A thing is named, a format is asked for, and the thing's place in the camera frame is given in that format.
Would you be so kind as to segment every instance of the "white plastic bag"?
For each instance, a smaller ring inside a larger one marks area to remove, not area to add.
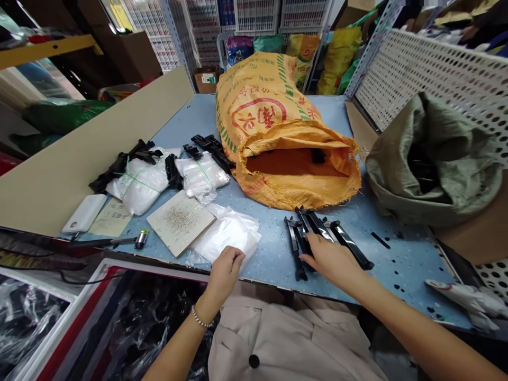
[[[229,175],[218,166],[208,151],[204,151],[199,160],[177,159],[175,165],[184,179],[187,196],[196,197],[202,204],[215,200],[216,189],[229,183]]]
[[[130,215],[145,213],[169,184],[165,159],[170,153],[175,153],[175,149],[153,147],[152,150],[160,150],[163,153],[160,158],[153,156],[155,165],[140,159],[132,159],[125,167],[125,174],[106,186],[109,194],[122,200]]]
[[[210,204],[206,208],[217,217],[217,221],[194,242],[192,249],[213,263],[226,246],[236,247],[245,254],[240,268],[242,271],[261,239],[261,234],[258,233],[259,221],[254,217],[235,212],[230,207]]]

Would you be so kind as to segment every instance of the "black button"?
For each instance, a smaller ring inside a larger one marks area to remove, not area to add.
[[[252,369],[256,369],[259,366],[259,357],[256,355],[250,355],[249,357],[249,365]]]

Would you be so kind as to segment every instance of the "bracelet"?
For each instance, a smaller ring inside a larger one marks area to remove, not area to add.
[[[194,315],[194,319],[196,319],[197,323],[200,325],[200,326],[203,326],[204,328],[211,328],[212,325],[213,325],[213,322],[210,323],[210,324],[205,324],[201,321],[200,318],[198,318],[197,316],[197,313],[196,313],[196,305],[193,304],[192,307],[190,308],[192,314]]]

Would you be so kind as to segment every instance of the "hand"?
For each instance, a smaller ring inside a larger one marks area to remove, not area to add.
[[[476,35],[476,33],[478,33],[479,30],[480,29],[474,25],[465,27],[464,30],[462,31],[462,38],[460,40],[467,41],[472,39]]]
[[[214,261],[210,281],[203,296],[217,312],[233,291],[244,258],[245,254],[240,249],[226,246]]]
[[[307,233],[306,238],[314,258],[307,254],[300,258],[341,290],[351,294],[368,277],[347,247],[328,242],[314,233]]]

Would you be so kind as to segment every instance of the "black cable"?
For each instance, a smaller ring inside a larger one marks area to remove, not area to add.
[[[62,282],[67,283],[67,284],[72,284],[72,285],[80,285],[80,286],[84,286],[84,285],[88,285],[88,284],[100,283],[100,282],[103,282],[105,280],[110,280],[110,279],[114,279],[114,278],[120,278],[120,277],[123,276],[123,274],[120,274],[120,275],[115,275],[115,276],[112,276],[112,277],[109,277],[109,278],[95,280],[93,282],[73,282],[72,280],[65,279],[64,272],[62,270],[59,270],[59,269],[32,268],[32,267],[12,267],[12,266],[6,266],[6,265],[0,265],[0,267],[6,268],[6,269],[9,269],[9,270],[51,271],[53,273],[57,272],[57,273],[60,274],[60,278],[62,279]]]

